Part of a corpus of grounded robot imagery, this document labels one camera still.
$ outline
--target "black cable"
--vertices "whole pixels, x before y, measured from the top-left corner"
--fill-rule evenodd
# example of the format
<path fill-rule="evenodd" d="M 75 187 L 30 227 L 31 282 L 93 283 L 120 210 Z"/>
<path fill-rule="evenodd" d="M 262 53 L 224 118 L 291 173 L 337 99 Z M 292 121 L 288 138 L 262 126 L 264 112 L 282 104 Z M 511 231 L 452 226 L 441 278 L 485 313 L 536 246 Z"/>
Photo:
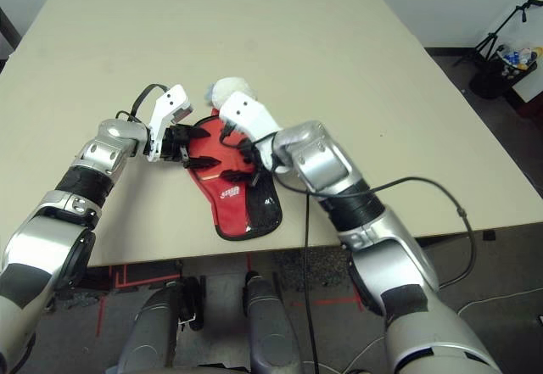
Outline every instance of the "black cable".
<path fill-rule="evenodd" d="M 130 111 L 130 115 L 132 117 L 136 117 L 137 110 L 139 109 L 139 106 L 142 105 L 143 100 L 149 95 L 150 92 L 153 91 L 154 88 L 160 88 L 163 92 L 168 91 L 168 87 L 166 87 L 163 84 L 149 84 L 147 87 L 143 89 L 142 92 L 139 93 L 139 96 L 137 96 L 136 101 L 134 101 L 134 104 L 132 105 L 132 110 Z"/>
<path fill-rule="evenodd" d="M 140 124 L 142 123 L 142 121 L 139 118 L 137 118 L 134 115 L 131 115 L 128 111 L 125 111 L 124 109 L 122 109 L 121 111 L 118 111 L 117 114 L 115 115 L 115 118 L 119 118 L 119 115 L 121 114 L 126 115 L 128 119 L 132 120 L 133 122 L 139 122 Z"/>
<path fill-rule="evenodd" d="M 460 205 L 460 203 L 458 202 L 458 200 L 456 200 L 456 198 L 452 195 L 452 193 L 449 192 L 445 187 L 440 185 L 438 182 L 433 181 L 431 179 L 428 179 L 426 177 L 407 176 L 407 177 L 402 177 L 400 179 L 397 179 L 395 181 L 391 181 L 389 183 L 385 183 L 384 185 L 381 185 L 381 186 L 373 187 L 371 189 L 365 190 L 364 192 L 349 193 L 349 194 L 316 193 L 316 192 L 309 192 L 309 191 L 302 190 L 302 189 L 297 189 L 296 187 L 291 187 L 291 186 L 287 185 L 286 183 L 284 183 L 281 180 L 279 175 L 276 173 L 276 171 L 275 171 L 276 168 L 277 168 L 277 164 L 274 165 L 274 167 L 272 169 L 272 174 L 275 177 L 275 180 L 281 186 L 283 186 L 284 188 L 286 188 L 286 189 L 288 189 L 288 190 L 290 190 L 292 192 L 303 193 L 303 194 L 306 194 L 308 196 L 313 196 L 313 197 L 318 197 L 318 198 L 354 198 L 354 197 L 357 197 L 357 196 L 365 196 L 365 195 L 368 195 L 368 194 L 371 194 L 371 193 L 380 192 L 380 191 L 382 191 L 384 189 L 388 189 L 390 187 L 399 185 L 401 183 L 405 183 L 407 181 L 422 181 L 424 183 L 428 183 L 428 184 L 430 184 L 430 185 L 432 185 L 434 187 L 437 187 L 456 206 L 456 212 L 458 213 L 458 215 L 460 216 L 460 218 L 464 222 L 464 226 L 466 226 L 467 236 L 469 237 L 470 249 L 471 249 L 471 254 L 470 254 L 470 257 L 469 257 L 469 261 L 468 261 L 467 267 L 464 269 L 464 271 L 461 274 L 459 274 L 458 276 L 450 279 L 449 281 L 445 281 L 445 282 L 441 283 L 439 285 L 439 288 L 443 289 L 444 287 L 449 287 L 453 283 L 457 283 L 457 282 L 461 281 L 466 276 L 468 276 L 471 273 L 471 271 L 473 270 L 473 268 L 475 266 L 475 261 L 477 259 L 477 245 L 476 245 L 476 242 L 475 242 L 475 235 L 473 233 L 473 229 L 472 229 L 471 225 L 469 224 L 469 220 L 467 219 L 466 210 Z"/>
<path fill-rule="evenodd" d="M 220 136 L 220 137 L 219 137 L 219 142 L 220 142 L 221 145 L 224 146 L 224 147 L 236 148 L 236 149 L 238 148 L 238 145 L 237 145 L 237 144 L 224 142 L 224 137 L 223 137 L 223 136 Z"/>
<path fill-rule="evenodd" d="M 302 265 L 302 276 L 304 280 L 304 292 L 305 292 L 305 313 L 307 314 L 307 325 L 309 327 L 309 337 L 311 340 L 311 351 L 313 353 L 313 364 L 315 367 L 315 374 L 319 374 L 319 359 L 316 355 L 316 343 L 315 343 L 315 331 L 313 329 L 313 318 L 311 317 L 311 303 L 309 299 L 309 285 L 307 284 L 307 272 L 309 262 L 307 259 L 307 252 L 309 248 L 309 194 L 305 195 L 305 243 L 304 243 L 304 262 Z"/>
<path fill-rule="evenodd" d="M 32 349 L 34 349 L 34 344 L 36 344 L 36 334 L 34 333 L 26 345 L 26 350 L 17 365 L 9 372 L 9 374 L 15 374 L 18 372 L 22 366 L 25 365 L 26 361 L 28 361 L 28 358 L 31 356 Z"/>

